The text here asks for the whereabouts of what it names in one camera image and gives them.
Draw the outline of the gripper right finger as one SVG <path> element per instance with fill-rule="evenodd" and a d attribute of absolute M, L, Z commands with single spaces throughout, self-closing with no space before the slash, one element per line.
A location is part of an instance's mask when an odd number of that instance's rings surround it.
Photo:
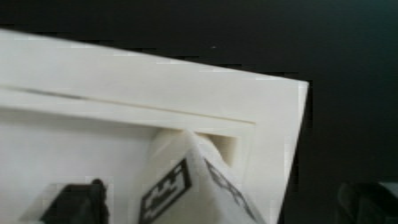
<path fill-rule="evenodd" d="M 337 224 L 398 224 L 398 197 L 379 183 L 342 184 Z"/>

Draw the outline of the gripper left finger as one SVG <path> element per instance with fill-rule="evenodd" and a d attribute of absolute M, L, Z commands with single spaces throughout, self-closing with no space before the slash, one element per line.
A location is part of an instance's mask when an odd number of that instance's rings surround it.
<path fill-rule="evenodd" d="M 104 181 L 51 184 L 24 213 L 24 224 L 109 224 Z"/>

